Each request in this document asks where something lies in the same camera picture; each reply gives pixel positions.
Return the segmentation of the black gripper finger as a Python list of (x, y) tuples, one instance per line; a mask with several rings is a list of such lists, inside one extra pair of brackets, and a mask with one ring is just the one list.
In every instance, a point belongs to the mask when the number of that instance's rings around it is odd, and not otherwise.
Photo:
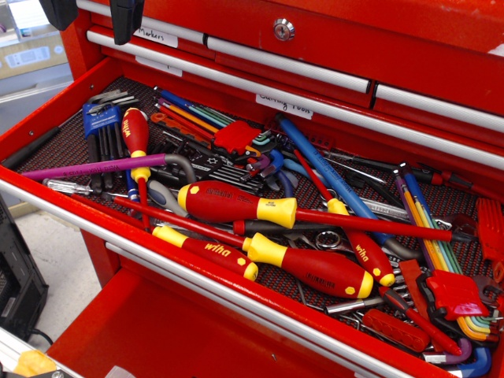
[(124, 45), (141, 26), (144, 0), (110, 0), (109, 3), (114, 42)]
[(40, 0), (49, 23), (58, 31), (66, 30), (78, 17), (76, 0)]

